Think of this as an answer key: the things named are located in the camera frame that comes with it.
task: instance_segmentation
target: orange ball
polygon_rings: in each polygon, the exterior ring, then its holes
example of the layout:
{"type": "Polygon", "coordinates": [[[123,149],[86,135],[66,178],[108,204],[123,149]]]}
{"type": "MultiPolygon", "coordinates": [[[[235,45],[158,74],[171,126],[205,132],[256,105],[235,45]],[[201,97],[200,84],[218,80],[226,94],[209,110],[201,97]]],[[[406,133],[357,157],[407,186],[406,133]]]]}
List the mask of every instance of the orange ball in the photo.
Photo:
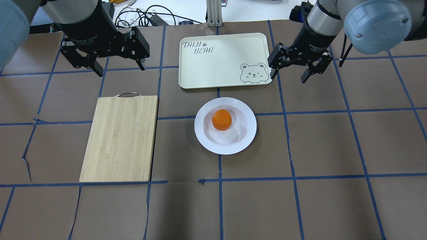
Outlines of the orange ball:
{"type": "Polygon", "coordinates": [[[217,130],[224,131],[227,130],[231,126],[231,115],[225,109],[218,110],[212,116],[212,124],[213,127],[217,130]]]}

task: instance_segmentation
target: bear drawing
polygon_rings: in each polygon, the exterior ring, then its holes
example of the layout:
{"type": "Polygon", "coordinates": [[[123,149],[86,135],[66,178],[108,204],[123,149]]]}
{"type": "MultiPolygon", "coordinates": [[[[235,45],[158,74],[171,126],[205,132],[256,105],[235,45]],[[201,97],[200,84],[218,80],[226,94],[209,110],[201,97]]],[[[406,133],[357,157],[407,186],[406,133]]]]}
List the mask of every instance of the bear drawing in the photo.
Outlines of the bear drawing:
{"type": "Polygon", "coordinates": [[[258,63],[257,65],[247,65],[246,63],[240,66],[242,74],[240,80],[246,83],[267,83],[270,76],[266,72],[266,65],[264,63],[258,63]]]}

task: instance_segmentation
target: wooden cutting board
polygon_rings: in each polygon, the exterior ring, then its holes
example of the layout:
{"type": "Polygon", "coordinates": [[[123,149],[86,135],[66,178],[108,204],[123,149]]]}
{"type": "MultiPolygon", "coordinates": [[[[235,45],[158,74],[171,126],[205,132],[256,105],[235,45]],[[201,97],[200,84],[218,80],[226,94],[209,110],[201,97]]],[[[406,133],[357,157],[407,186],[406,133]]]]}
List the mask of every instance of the wooden cutting board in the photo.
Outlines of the wooden cutting board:
{"type": "Polygon", "coordinates": [[[157,96],[98,98],[80,182],[149,181],[157,96]]]}

